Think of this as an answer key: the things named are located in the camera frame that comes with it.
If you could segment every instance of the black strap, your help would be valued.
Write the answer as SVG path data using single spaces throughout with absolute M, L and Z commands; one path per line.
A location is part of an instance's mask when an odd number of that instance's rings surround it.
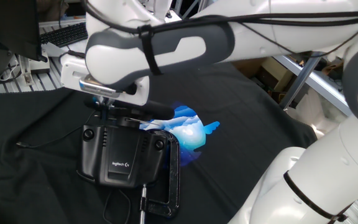
M 294 193 L 305 203 L 307 204 L 311 209 L 313 209 L 315 212 L 320 214 L 322 217 L 327 218 L 331 221 L 339 221 L 343 222 L 347 219 L 347 216 L 341 214 L 341 215 L 332 215 L 326 211 L 324 211 L 322 208 L 317 206 L 315 203 L 313 203 L 292 181 L 290 175 L 288 175 L 288 171 L 284 174 L 284 180 L 288 184 L 288 186 L 294 191 Z
M 152 37 L 154 36 L 153 28 L 150 25 L 144 25 L 137 28 L 139 31 L 139 38 L 142 39 L 143 52 L 149 64 L 150 71 L 154 75 L 162 75 L 154 57 L 152 46 Z

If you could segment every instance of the monitor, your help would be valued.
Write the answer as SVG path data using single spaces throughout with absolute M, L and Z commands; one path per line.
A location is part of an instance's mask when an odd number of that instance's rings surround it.
M 41 52 L 36 0 L 0 0 L 0 71 L 12 53 L 47 61 Z

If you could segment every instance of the logitech logo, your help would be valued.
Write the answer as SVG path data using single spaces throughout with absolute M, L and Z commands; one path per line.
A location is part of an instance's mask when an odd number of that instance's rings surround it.
M 112 162 L 112 165 L 114 166 L 124 166 L 124 167 L 129 167 L 129 164 L 126 162 L 126 163 L 123 163 L 123 162 Z

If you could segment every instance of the metal rack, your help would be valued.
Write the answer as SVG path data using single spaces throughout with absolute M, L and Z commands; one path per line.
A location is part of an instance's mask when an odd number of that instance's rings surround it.
M 287 56 L 275 56 L 274 59 L 280 62 L 295 75 L 299 75 L 303 69 Z M 343 92 L 339 91 L 342 87 L 337 83 L 332 82 L 329 77 L 324 75 L 322 72 L 313 70 L 307 77 L 306 83 L 344 114 L 347 116 L 352 114 L 352 111 L 346 103 Z

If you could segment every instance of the black game controller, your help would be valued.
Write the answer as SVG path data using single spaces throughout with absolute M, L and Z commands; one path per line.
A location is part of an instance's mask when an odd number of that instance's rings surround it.
M 168 146 L 159 132 L 118 126 L 83 126 L 78 174 L 90 182 L 134 188 L 155 182 Z

